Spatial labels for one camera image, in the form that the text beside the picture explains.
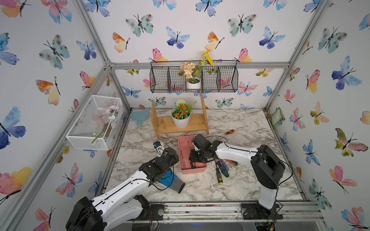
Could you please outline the green black screwdriver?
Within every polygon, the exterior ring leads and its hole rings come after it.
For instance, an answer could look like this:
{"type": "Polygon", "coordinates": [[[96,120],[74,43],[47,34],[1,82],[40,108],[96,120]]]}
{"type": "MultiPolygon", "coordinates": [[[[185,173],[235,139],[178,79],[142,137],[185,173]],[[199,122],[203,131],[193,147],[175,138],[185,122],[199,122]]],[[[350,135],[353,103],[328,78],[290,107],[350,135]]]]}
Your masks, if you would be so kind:
{"type": "Polygon", "coordinates": [[[227,169],[224,167],[224,165],[222,164],[222,162],[220,160],[218,160],[216,162],[217,166],[220,168],[221,170],[221,173],[226,177],[228,178],[229,177],[229,174],[228,174],[228,171],[227,169]]]}

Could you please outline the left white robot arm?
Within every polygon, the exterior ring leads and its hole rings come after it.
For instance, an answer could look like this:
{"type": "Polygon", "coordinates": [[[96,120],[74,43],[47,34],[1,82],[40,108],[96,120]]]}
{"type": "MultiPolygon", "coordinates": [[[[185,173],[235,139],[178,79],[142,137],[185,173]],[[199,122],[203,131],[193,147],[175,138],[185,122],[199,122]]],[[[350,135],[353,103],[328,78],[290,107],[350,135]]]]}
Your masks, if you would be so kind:
{"type": "Polygon", "coordinates": [[[151,204],[141,192],[173,172],[179,156],[173,148],[158,145],[158,157],[143,163],[126,181],[93,199],[80,199],[66,223],[68,231],[109,231],[150,213],[151,204]]]}

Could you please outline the white handled screwdriver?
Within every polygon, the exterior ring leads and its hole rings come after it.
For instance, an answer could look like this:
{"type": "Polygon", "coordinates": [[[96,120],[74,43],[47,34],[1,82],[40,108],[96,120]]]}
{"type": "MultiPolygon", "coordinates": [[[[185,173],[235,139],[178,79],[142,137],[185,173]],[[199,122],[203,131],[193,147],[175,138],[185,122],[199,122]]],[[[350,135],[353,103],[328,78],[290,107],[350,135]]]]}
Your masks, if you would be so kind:
{"type": "Polygon", "coordinates": [[[187,170],[185,159],[184,159],[182,151],[180,151],[180,158],[181,158],[181,170],[187,170]]]}

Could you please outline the small orange black screwdriver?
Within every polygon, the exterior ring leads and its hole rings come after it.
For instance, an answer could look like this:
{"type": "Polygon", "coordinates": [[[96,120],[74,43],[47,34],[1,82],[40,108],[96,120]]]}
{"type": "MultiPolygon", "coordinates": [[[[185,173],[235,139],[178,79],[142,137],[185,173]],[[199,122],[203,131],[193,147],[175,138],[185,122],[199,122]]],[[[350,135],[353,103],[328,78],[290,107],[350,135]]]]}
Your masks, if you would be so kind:
{"type": "Polygon", "coordinates": [[[225,132],[225,136],[229,135],[229,134],[233,134],[235,133],[235,130],[229,130],[227,132],[225,132]]]}

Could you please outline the pink plastic storage box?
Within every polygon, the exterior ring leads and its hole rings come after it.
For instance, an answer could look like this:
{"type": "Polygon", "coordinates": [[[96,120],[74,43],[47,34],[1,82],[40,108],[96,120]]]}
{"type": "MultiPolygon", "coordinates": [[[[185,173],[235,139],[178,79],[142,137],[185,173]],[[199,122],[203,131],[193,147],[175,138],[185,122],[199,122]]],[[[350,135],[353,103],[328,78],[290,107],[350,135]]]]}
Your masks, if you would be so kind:
{"type": "Polygon", "coordinates": [[[180,168],[181,168],[181,158],[180,158],[180,151],[183,152],[183,156],[186,163],[187,170],[181,170],[183,174],[195,174],[195,173],[202,173],[206,170],[207,164],[206,163],[196,163],[196,168],[191,168],[191,163],[189,160],[190,151],[195,150],[195,146],[192,143],[192,139],[195,135],[192,136],[182,136],[178,138],[178,147],[179,147],[179,161],[180,161],[180,168]]]}

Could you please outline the black yellow screwdriver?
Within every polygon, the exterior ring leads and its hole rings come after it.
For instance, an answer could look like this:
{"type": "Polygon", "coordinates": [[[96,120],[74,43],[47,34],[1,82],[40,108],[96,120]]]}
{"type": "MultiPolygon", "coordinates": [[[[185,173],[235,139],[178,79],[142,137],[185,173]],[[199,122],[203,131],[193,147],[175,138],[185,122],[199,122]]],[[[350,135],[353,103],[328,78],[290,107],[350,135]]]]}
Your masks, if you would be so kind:
{"type": "Polygon", "coordinates": [[[222,174],[221,174],[221,171],[220,171],[220,168],[217,164],[215,164],[215,167],[216,167],[216,177],[217,177],[217,181],[219,184],[222,184],[223,183],[223,179],[222,179],[222,174]]]}

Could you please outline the orange grey screwdriver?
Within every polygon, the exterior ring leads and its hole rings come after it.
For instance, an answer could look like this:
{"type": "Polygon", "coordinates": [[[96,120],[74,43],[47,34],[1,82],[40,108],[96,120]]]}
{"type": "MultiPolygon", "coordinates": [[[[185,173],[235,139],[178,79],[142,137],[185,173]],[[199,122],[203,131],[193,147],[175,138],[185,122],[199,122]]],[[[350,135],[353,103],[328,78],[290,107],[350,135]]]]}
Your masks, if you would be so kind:
{"type": "Polygon", "coordinates": [[[235,165],[235,166],[237,166],[237,165],[238,165],[238,162],[236,162],[236,161],[228,160],[228,159],[226,159],[226,161],[227,161],[227,162],[229,162],[229,163],[230,163],[230,164],[232,164],[232,165],[235,165]]]}

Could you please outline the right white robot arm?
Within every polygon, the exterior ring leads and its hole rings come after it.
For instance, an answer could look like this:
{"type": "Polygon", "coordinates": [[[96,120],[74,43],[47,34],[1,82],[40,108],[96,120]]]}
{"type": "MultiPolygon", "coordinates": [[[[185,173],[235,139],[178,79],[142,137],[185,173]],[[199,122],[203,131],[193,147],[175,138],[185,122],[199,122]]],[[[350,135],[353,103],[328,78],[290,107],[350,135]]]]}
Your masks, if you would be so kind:
{"type": "Polygon", "coordinates": [[[261,185],[258,202],[242,204],[241,213],[244,220],[283,219],[278,214],[276,202],[280,180],[286,164],[267,145],[258,148],[246,148],[229,145],[215,140],[210,142],[201,134],[192,139],[195,149],[191,151],[191,163],[205,163],[209,160],[231,160],[251,166],[261,185]]]}

